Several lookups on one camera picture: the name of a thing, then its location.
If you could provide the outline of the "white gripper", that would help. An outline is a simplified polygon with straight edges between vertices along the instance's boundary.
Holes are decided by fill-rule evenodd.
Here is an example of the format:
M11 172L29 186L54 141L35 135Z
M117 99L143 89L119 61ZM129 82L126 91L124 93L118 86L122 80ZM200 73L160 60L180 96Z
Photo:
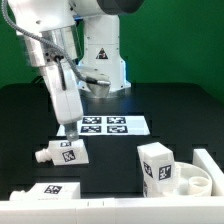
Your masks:
M80 78L76 76L68 63L53 63L41 68L45 84L50 93L56 119L65 125L68 141L79 139L77 121L83 117L83 107L78 88L82 81L95 96L107 96L110 89L110 78L91 67L76 66Z

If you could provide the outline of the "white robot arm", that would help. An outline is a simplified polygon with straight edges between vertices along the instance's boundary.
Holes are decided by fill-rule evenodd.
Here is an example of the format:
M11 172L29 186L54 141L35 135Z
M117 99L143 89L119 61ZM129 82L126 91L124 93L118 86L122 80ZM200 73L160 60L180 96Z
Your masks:
M68 140L78 139L81 97L126 93L126 63L120 56L121 15L144 0L2 0L5 21L21 36L32 66L40 70L56 119Z

